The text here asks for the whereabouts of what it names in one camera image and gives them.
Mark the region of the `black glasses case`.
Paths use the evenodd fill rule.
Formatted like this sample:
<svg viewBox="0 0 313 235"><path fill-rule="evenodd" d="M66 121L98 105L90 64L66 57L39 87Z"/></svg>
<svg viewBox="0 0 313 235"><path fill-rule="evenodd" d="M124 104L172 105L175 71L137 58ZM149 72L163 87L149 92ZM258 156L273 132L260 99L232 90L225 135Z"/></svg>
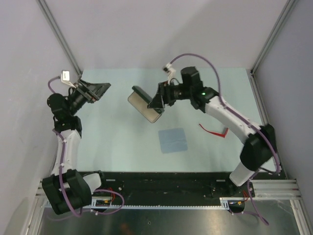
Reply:
<svg viewBox="0 0 313 235"><path fill-rule="evenodd" d="M164 110L149 108L152 98L139 86L132 86L133 92L128 97L128 102L139 111L150 123L155 123L163 114Z"/></svg>

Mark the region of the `blue cleaning cloth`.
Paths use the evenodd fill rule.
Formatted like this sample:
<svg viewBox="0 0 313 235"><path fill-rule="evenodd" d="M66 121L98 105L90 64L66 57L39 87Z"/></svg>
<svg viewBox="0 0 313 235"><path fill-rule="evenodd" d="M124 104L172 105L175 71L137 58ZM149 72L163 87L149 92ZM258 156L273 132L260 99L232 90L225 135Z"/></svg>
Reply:
<svg viewBox="0 0 313 235"><path fill-rule="evenodd" d="M188 150L183 128L160 130L158 132L160 149L163 154L183 152Z"/></svg>

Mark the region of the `red sunglasses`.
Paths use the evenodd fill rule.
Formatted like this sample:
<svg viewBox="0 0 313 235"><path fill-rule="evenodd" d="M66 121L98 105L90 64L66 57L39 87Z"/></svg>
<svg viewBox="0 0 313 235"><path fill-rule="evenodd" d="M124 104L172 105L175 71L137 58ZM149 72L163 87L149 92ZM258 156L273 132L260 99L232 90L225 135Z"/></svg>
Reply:
<svg viewBox="0 0 313 235"><path fill-rule="evenodd" d="M209 131L209 130L207 130L206 128L204 128L204 126L201 125L200 123L199 123L199 127L200 127L202 130L204 130L205 132L207 132L207 133L209 133L209 134L212 134L212 135L214 135L214 136L217 136L217 137L221 137L221 138L225 138L226 135L228 134L228 131L229 131L228 128L225 128L221 133L219 133L219 132L214 132L214 131Z"/></svg>

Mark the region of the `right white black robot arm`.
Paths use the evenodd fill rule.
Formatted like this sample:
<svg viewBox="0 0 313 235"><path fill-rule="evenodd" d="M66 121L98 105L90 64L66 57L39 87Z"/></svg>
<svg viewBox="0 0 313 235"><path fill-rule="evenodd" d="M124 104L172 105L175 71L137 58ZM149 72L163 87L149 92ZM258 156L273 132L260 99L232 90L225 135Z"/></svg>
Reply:
<svg viewBox="0 0 313 235"><path fill-rule="evenodd" d="M249 121L230 106L219 92L205 87L200 73L195 67L185 67L180 74L182 82L173 83L175 69L167 64L163 70L168 75L167 81L158 84L156 95L148 103L149 109L162 111L165 106L172 106L177 100L189 100L196 110L217 119L231 130L244 145L240 154L240 163L231 172L225 190L230 196L238 196L243 191L243 184L274 156L276 150L274 128Z"/></svg>

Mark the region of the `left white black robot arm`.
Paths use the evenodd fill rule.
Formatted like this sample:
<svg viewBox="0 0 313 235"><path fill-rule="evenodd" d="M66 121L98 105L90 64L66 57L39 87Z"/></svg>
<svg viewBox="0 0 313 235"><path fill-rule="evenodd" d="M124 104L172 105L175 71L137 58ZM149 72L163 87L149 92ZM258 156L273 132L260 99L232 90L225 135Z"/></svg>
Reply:
<svg viewBox="0 0 313 235"><path fill-rule="evenodd" d="M53 91L47 98L58 149L52 172L42 180L42 187L57 215L72 212L80 217L77 210L91 204L93 193L101 196L108 190L100 171L82 176L76 169L82 139L82 123L77 112L86 103L99 101L110 86L110 83L89 83L80 79L68 89L67 95Z"/></svg>

